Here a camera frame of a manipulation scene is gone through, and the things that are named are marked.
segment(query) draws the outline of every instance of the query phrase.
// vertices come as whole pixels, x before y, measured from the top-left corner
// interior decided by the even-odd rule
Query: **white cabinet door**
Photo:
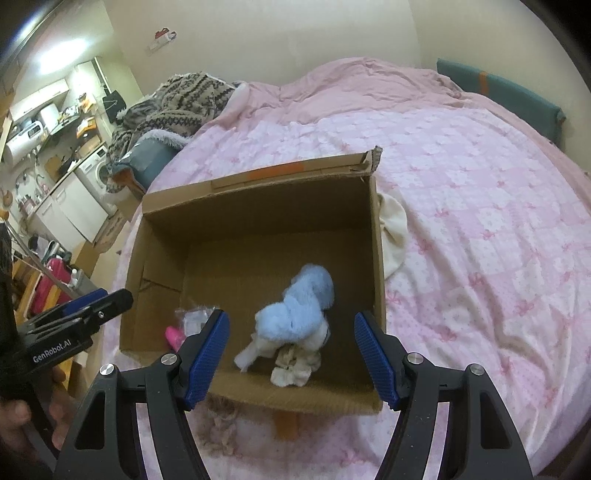
[[[18,121],[26,116],[29,112],[34,110],[40,104],[39,92],[30,94],[27,98],[16,103],[10,107],[10,113],[12,115],[12,121],[18,123]]]
[[[80,179],[70,173],[51,197],[72,225],[89,242],[93,242],[108,215],[82,185]]]
[[[51,233],[51,236],[70,252],[73,252],[84,241],[84,237],[76,230],[51,197],[43,200],[35,215],[46,230]]]
[[[51,102],[55,97],[68,91],[68,84],[65,80],[58,80],[39,90],[40,103]]]

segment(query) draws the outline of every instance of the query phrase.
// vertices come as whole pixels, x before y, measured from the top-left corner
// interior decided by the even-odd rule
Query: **teal headboard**
[[[514,82],[468,65],[437,59],[437,71],[451,78],[462,90],[485,95],[529,123],[539,134],[560,145],[562,109],[537,93]]]

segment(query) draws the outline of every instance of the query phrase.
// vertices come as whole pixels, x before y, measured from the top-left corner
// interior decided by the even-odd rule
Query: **ceiling light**
[[[86,50],[87,43],[80,38],[61,42],[41,55],[42,75],[57,72],[76,61]]]

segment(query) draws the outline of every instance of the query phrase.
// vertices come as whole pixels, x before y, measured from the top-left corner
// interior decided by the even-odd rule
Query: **pink bedsheet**
[[[388,333],[436,365],[482,364],[538,472],[591,405],[591,217],[582,172],[517,117],[429,70],[335,61],[281,88],[241,86],[150,191],[374,145],[384,148],[378,188],[400,192],[410,233],[386,281]],[[113,289],[125,284],[138,224]],[[118,330],[117,320],[105,327],[104,360],[132,368]],[[198,406],[191,423],[204,415]],[[302,416],[299,440],[284,443],[269,411],[243,406],[235,454],[204,462],[213,479],[374,478],[397,415]],[[145,411],[140,420],[158,478]],[[439,415],[427,479],[445,425]]]

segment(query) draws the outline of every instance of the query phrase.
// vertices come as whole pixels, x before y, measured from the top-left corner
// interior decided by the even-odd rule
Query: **blue plush toy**
[[[283,301],[256,313],[252,342],[234,359],[243,372],[259,356],[272,358],[286,343],[296,343],[307,351],[318,351],[329,330],[323,311],[335,301],[332,278],[319,265],[304,265],[283,292]]]

